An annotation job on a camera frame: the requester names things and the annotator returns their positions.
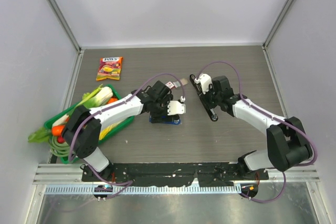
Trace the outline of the blue stapler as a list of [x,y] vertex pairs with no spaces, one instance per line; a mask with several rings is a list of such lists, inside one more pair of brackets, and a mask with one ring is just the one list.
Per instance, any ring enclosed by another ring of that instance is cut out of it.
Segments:
[[179,115],[150,115],[149,122],[152,124],[179,125],[181,123],[181,119]]

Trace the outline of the black stapler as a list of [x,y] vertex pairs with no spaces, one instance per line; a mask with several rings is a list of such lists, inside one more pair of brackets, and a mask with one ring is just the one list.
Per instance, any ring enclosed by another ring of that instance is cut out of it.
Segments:
[[203,91],[201,89],[201,85],[196,84],[196,82],[195,82],[196,77],[193,74],[191,74],[189,79],[190,79],[190,82],[191,82],[192,86],[195,88],[196,93],[199,97],[199,100],[201,101],[207,115],[209,116],[211,121],[216,122],[218,120],[218,116],[217,116],[216,112],[214,111],[214,109],[211,108],[210,103],[208,101],[206,101],[206,95],[203,94]]

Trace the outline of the red white staple box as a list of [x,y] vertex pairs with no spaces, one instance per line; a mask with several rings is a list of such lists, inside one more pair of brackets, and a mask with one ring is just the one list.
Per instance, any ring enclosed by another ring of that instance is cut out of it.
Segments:
[[174,83],[172,83],[172,82],[168,82],[168,83],[166,83],[165,85],[166,85],[168,88],[170,88],[170,89],[175,88],[175,85],[174,85]]

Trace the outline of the silver staple strips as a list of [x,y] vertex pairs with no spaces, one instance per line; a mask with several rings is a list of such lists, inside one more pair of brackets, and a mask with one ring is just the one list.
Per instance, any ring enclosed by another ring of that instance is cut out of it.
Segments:
[[183,79],[180,79],[179,81],[175,81],[173,82],[175,88],[179,88],[179,87],[182,87],[184,85],[187,85],[188,84],[188,80],[183,78]]

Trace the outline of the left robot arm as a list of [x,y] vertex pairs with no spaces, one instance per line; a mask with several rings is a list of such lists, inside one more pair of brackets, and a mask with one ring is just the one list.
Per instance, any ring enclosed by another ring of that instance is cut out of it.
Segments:
[[172,91],[161,81],[145,89],[134,90],[126,97],[96,108],[76,107],[61,132],[70,146],[70,156],[84,159],[98,180],[107,181],[113,164],[98,147],[99,136],[109,126],[143,113],[150,115],[151,123],[179,124],[178,114],[171,112],[174,103]]

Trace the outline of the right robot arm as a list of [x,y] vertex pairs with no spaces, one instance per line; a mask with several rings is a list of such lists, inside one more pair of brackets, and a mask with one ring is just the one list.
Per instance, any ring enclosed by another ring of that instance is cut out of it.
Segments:
[[245,121],[266,136],[265,150],[252,151],[238,158],[237,173],[242,179],[250,179],[257,170],[264,168],[284,172],[313,156],[313,149],[298,118],[287,119],[271,114],[246,96],[234,93],[226,76],[211,78],[202,74],[194,80],[194,87],[213,122],[218,120],[214,109],[220,107],[223,112]]

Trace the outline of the napa cabbage toy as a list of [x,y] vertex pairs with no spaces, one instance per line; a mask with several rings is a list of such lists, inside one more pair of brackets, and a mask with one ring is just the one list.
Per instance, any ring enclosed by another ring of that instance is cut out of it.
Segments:
[[108,127],[106,127],[104,130],[102,130],[100,132],[99,135],[99,140],[101,141],[103,138],[105,138],[107,136],[107,134],[109,134],[115,127],[117,127],[120,123],[122,123],[121,121],[117,122],[117,123],[113,123],[111,125],[109,125]]

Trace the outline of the candy snack bag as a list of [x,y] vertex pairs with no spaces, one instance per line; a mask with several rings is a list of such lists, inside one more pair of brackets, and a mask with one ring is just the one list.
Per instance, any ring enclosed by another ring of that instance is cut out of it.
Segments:
[[96,80],[120,80],[123,57],[106,57],[100,59]]

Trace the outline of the white radish toy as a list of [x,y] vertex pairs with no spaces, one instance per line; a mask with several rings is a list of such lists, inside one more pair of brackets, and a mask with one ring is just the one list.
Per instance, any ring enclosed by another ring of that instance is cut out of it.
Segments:
[[64,125],[68,122],[69,120],[69,115],[65,114],[59,119],[57,119],[53,124],[52,127],[59,126],[59,125]]

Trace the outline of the red chili toy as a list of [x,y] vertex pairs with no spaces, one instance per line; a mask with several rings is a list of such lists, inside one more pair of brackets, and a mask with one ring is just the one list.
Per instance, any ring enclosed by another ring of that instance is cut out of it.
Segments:
[[65,142],[65,140],[61,136],[59,136],[59,137],[57,137],[57,142],[59,144],[63,144]]

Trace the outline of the orange carrot toy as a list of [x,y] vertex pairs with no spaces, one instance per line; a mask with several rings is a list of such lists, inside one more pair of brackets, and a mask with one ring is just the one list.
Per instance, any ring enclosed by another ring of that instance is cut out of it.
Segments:
[[65,128],[65,125],[56,125],[53,126],[51,129],[51,133],[53,136],[59,137],[62,134],[63,129]]

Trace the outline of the green plastic tray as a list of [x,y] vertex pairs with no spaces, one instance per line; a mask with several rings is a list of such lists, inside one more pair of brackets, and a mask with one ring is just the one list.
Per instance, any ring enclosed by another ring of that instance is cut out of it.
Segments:
[[[107,84],[105,85],[105,87],[109,87],[112,92],[113,92],[113,98],[116,98],[118,100],[121,99],[121,96],[117,93],[117,91],[115,90],[115,88],[110,85],[110,84]],[[70,110],[74,109],[76,105],[78,105],[79,102],[73,104],[72,106],[70,106],[69,108],[65,109],[64,111],[60,112],[59,114],[55,115],[54,117],[52,117],[51,119],[47,120],[45,123],[44,123],[44,128],[45,129],[49,129],[51,130],[52,128],[52,125],[58,120],[60,119],[62,116],[64,116],[65,114],[67,114]],[[111,128],[110,131],[108,131],[102,138],[99,138],[99,144],[101,143],[104,143],[105,141],[107,141],[108,139],[110,139],[111,137],[113,137],[114,135],[116,135],[118,132],[122,131],[125,127],[127,127],[129,124],[132,123],[132,121],[134,120],[134,116],[131,116],[131,117],[128,117],[126,118],[124,121],[120,122],[119,124],[113,126]],[[55,156],[58,156],[58,158],[60,159],[60,161],[63,163],[63,164],[68,164],[68,154],[65,156],[65,154],[61,154],[60,156],[58,155],[57,151],[53,151],[53,147],[51,148],[52,149],[52,153],[55,155]]]

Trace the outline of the green leafy vegetable toy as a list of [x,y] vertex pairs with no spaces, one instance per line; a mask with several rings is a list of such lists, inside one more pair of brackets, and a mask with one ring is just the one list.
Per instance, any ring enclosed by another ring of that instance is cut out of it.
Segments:
[[52,138],[51,130],[41,127],[28,136],[28,143],[44,143],[48,142],[50,138]]

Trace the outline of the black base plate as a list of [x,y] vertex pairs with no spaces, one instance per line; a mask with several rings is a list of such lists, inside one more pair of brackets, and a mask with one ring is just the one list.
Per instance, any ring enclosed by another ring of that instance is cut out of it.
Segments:
[[97,175],[87,164],[80,166],[83,182],[112,182],[135,187],[188,187],[197,179],[201,187],[231,186],[234,181],[268,180],[268,172],[245,172],[236,163],[114,163]]

